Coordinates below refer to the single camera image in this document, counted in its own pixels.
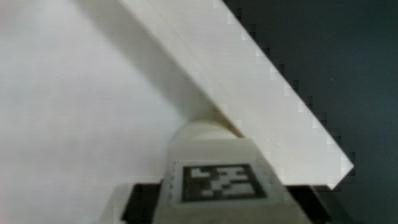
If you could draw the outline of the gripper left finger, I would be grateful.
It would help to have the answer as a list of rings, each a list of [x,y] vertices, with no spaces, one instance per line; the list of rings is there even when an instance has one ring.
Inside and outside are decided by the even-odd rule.
[[[103,210],[103,224],[153,224],[160,186],[160,183],[135,183],[115,187]]]

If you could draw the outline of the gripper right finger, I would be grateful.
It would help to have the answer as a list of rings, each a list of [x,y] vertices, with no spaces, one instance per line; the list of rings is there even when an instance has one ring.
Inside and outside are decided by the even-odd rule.
[[[286,187],[311,224],[355,224],[332,190],[323,185]]]

